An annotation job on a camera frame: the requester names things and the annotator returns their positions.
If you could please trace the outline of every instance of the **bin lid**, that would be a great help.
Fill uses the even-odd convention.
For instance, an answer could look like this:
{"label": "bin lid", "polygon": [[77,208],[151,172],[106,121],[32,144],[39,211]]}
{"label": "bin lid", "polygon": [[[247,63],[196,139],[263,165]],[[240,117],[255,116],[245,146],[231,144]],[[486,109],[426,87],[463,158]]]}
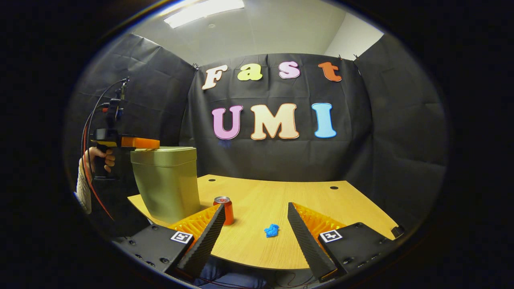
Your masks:
{"label": "bin lid", "polygon": [[159,149],[136,149],[131,151],[130,156],[133,164],[172,167],[196,160],[196,148],[160,147]]}

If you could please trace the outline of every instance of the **soda can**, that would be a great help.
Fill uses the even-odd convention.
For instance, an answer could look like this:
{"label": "soda can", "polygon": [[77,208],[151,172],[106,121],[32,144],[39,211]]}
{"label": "soda can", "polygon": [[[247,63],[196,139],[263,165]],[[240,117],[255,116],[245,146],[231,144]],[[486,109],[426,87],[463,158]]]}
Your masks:
{"label": "soda can", "polygon": [[232,201],[230,198],[227,196],[215,197],[213,205],[217,204],[225,205],[225,222],[223,225],[232,225],[232,223],[234,223],[234,212],[232,211]]}

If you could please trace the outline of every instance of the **human hand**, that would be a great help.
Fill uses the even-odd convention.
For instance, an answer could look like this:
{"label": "human hand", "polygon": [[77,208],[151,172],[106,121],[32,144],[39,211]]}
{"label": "human hand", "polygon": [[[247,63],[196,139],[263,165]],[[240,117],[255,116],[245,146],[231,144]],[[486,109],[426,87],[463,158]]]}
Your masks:
{"label": "human hand", "polygon": [[112,149],[107,149],[107,151],[104,153],[104,152],[100,151],[98,148],[90,147],[87,151],[84,152],[84,155],[80,159],[79,165],[80,165],[80,170],[82,171],[82,173],[84,173],[84,170],[82,168],[82,160],[85,160],[85,166],[87,169],[89,169],[88,156],[91,157],[91,168],[92,168],[93,172],[95,172],[95,161],[94,161],[95,157],[105,157],[105,165],[103,166],[103,168],[109,173],[111,172],[111,167],[114,166],[114,160],[116,159],[115,156],[113,156]]}

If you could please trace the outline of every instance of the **black backdrop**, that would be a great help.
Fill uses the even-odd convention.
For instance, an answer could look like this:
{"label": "black backdrop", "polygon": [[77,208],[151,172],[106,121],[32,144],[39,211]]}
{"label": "black backdrop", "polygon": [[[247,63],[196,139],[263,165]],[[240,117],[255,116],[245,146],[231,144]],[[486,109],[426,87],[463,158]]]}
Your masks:
{"label": "black backdrop", "polygon": [[[300,76],[282,79],[279,64],[295,61]],[[339,67],[340,82],[325,78],[318,64],[331,62]],[[241,81],[240,67],[257,63],[261,79]],[[206,70],[227,64],[216,86],[202,90]],[[332,125],[337,135],[318,138],[318,124],[311,105],[332,105]],[[300,136],[282,139],[268,135],[253,140],[253,105],[265,104],[276,114],[283,103],[294,103],[295,126]],[[224,127],[232,127],[233,105],[242,105],[241,129],[230,140],[214,135],[213,109],[223,107]],[[198,173],[222,176],[279,180],[286,182],[321,182],[345,179],[362,192],[371,183],[371,109],[362,78],[350,60],[305,54],[268,54],[223,60],[199,68],[188,95],[188,108],[182,123],[181,145],[197,147]]]}
{"label": "black backdrop", "polygon": [[[406,229],[426,216],[437,197],[447,153],[440,96],[405,48],[387,34],[356,61],[282,53],[228,59],[197,70],[133,34],[118,39],[99,55],[84,72],[67,110],[64,159],[72,190],[80,157],[77,140],[89,109],[106,87],[130,76],[119,131],[160,139],[162,146],[196,147],[199,176],[289,182],[347,180]],[[297,62],[300,76],[282,79],[278,65],[284,61]],[[318,67],[323,62],[339,67],[340,82],[324,76]],[[240,67],[248,63],[261,66],[261,79],[237,78]],[[205,71],[224,64],[228,70],[216,86],[202,90]],[[335,137],[314,135],[318,124],[311,105],[318,102],[332,105]],[[265,104],[275,114],[283,103],[297,105],[295,125],[300,136],[251,139],[254,114],[250,108]],[[225,108],[224,127],[231,128],[228,108],[233,105],[244,107],[240,132],[230,140],[218,139],[211,112]],[[104,126],[101,114],[95,117],[92,129],[99,126]],[[112,190],[120,192],[101,198],[108,209],[118,212],[115,214],[126,227],[138,220],[137,229],[144,220],[128,201],[117,201],[120,196],[126,201],[126,196],[138,193],[128,152],[117,154],[119,165],[114,171],[123,178]],[[100,215],[100,223],[108,222],[100,206],[93,203],[96,213],[92,216]]]}
{"label": "black backdrop", "polygon": [[[295,61],[301,74],[282,79],[278,65]],[[340,82],[326,79],[318,64],[339,67]],[[261,65],[262,79],[240,81],[239,68]],[[228,70],[216,86],[202,90],[206,70]],[[251,106],[265,104],[275,114],[282,103],[297,105],[296,139],[250,138]],[[337,135],[317,138],[313,103],[332,104]],[[241,130],[230,140],[213,132],[213,109],[223,107],[224,127],[232,127],[233,105],[243,105]],[[347,180],[405,229],[427,215],[446,171],[448,130],[441,95],[419,64],[385,34],[350,61],[304,54],[269,54],[223,60],[199,68],[188,95],[181,145],[198,149],[198,175],[322,182]]]}
{"label": "black backdrop", "polygon": [[370,198],[411,229],[429,212],[448,161],[442,96],[419,63],[385,34],[355,61],[373,116]]}
{"label": "black backdrop", "polygon": [[[115,126],[120,133],[159,139],[161,146],[177,146],[187,91],[195,71],[168,50],[133,34],[117,39],[100,51],[78,81],[66,110],[63,154],[70,190],[76,189],[84,123],[107,87],[125,77],[130,78],[121,104],[123,116]],[[100,103],[108,102],[119,87],[115,85]],[[95,113],[91,132],[105,127],[102,113]],[[148,221],[126,198],[139,193],[130,152],[115,150],[115,156],[113,173],[120,180],[107,183],[106,188],[97,192],[115,222],[109,219],[92,194],[90,218],[109,236],[131,236],[147,226]]]}

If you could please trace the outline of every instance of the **white wall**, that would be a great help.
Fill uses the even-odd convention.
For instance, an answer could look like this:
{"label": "white wall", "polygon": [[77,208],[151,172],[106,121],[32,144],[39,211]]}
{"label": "white wall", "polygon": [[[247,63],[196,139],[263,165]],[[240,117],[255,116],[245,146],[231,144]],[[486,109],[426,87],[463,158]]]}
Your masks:
{"label": "white wall", "polygon": [[325,55],[341,55],[341,58],[355,60],[354,54],[360,56],[375,44],[384,33],[374,26],[346,13],[343,23],[328,46]]}

